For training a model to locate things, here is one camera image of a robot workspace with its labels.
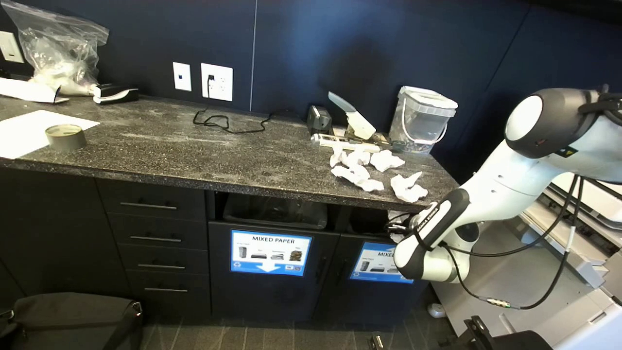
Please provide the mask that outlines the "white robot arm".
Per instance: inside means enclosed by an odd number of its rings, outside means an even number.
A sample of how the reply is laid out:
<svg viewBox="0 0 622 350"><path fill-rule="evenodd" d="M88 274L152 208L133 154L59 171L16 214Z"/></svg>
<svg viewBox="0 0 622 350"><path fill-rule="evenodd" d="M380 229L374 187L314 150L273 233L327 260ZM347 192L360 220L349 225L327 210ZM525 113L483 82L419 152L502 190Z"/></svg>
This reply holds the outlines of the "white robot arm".
<svg viewBox="0 0 622 350"><path fill-rule="evenodd" d="M454 189L397 247L405 278L455 282L469 274L463 225L508 220L531 206L560 173L622 181L622 95L545 87L522 99L504 140L481 169Z"/></svg>

